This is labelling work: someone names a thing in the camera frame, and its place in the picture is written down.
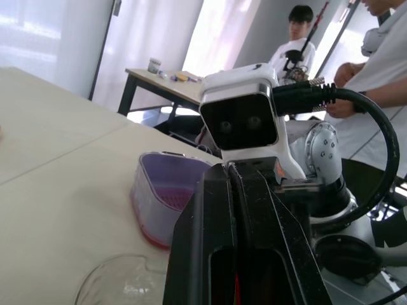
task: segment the white curtain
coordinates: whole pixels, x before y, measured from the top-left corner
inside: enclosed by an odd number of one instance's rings
[[[113,0],[0,0],[0,66],[88,97]]]
[[[206,76],[232,69],[260,1],[205,0],[183,70]]]
[[[146,69],[151,57],[164,71],[183,67],[193,29],[204,0],[122,0],[113,17],[92,101],[117,111],[125,87],[126,68]],[[168,105],[138,88],[132,109]]]

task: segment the plastic container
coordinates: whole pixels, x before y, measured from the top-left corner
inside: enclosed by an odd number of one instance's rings
[[[124,254],[109,258],[84,279],[74,305],[162,304],[165,273],[148,268],[144,256]]]
[[[167,152],[149,152],[139,159],[131,199],[143,235],[169,248],[174,226],[210,164]]]
[[[148,64],[147,71],[153,74],[157,74],[160,70],[161,61],[155,58],[150,58],[150,63]]]

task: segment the hand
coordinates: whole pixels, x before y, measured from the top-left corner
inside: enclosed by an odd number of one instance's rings
[[[326,112],[336,119],[349,118],[356,113],[353,103],[348,100],[336,100],[335,104],[328,104]]]
[[[352,79],[357,74],[357,71],[353,64],[346,63],[341,65],[334,78],[335,85],[338,88],[343,88],[348,81]]]

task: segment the man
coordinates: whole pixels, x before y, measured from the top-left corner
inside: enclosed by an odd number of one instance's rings
[[[407,6],[406,0],[362,0],[373,16]],[[407,173],[407,13],[364,64],[344,64],[335,76],[338,87],[362,92],[386,113],[397,133],[401,160],[397,176]],[[379,183],[387,154],[382,133],[369,114],[347,100],[327,106],[325,120],[335,126],[343,158],[343,176],[359,203],[366,202]]]
[[[307,5],[297,5],[291,11],[288,17],[290,41],[280,46],[270,61],[277,73],[279,81],[283,80],[286,75],[286,71],[284,71],[284,66],[287,62],[286,52],[290,50],[301,51],[307,40],[307,34],[311,28],[313,18],[314,13]],[[315,57],[315,46],[311,42],[309,42],[303,56],[304,60],[298,63],[298,67],[306,67],[305,72],[307,73],[307,71],[311,69]]]

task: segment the camera lens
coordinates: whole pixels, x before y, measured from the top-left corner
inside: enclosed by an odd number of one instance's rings
[[[231,124],[227,121],[221,123],[221,133],[231,133]]]
[[[257,116],[251,116],[247,120],[247,127],[248,127],[248,129],[251,129],[251,130],[260,129],[260,127],[261,127],[261,119],[259,117],[257,117]]]

